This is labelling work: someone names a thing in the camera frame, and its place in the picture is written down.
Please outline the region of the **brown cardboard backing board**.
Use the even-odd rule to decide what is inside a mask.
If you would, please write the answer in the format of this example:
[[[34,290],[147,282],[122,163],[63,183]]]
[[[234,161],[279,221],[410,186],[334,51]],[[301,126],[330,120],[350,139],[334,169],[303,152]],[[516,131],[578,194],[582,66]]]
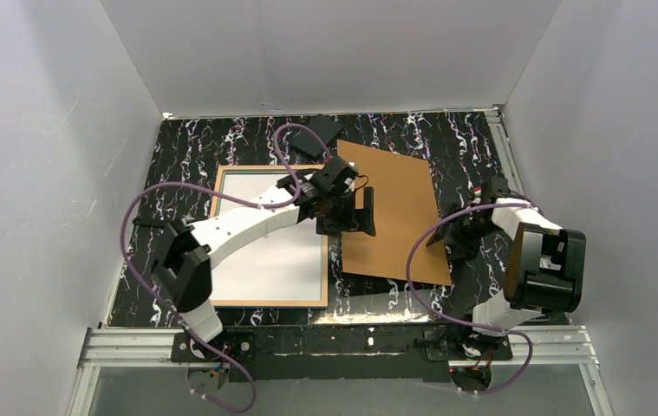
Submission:
[[[342,272],[405,281],[410,250],[440,221],[429,164],[344,140],[337,145],[338,155],[355,163],[374,189],[376,230],[374,237],[342,235]]]

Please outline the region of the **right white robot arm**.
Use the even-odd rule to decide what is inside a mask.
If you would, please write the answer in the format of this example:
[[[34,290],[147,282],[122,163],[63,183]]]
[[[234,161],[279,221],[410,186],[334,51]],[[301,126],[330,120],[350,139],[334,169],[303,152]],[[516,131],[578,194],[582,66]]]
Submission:
[[[587,244],[581,231],[548,220],[503,178],[486,181],[470,205],[454,205],[447,215],[426,244],[442,242],[453,261],[474,259],[489,235],[512,241],[504,287],[472,309],[472,331],[500,337],[531,319],[578,308]]]

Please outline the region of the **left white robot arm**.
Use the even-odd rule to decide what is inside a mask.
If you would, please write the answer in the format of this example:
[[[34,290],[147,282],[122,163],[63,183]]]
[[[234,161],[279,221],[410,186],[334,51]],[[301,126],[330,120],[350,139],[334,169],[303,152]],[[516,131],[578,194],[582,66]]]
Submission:
[[[147,273],[171,297],[192,338],[209,342],[223,330],[212,304],[212,271],[228,256],[273,231],[316,221],[316,234],[338,237],[343,232],[375,236],[374,189],[357,185],[360,173],[335,156],[320,168],[290,168],[256,198],[234,198],[237,207],[188,222],[165,226]]]

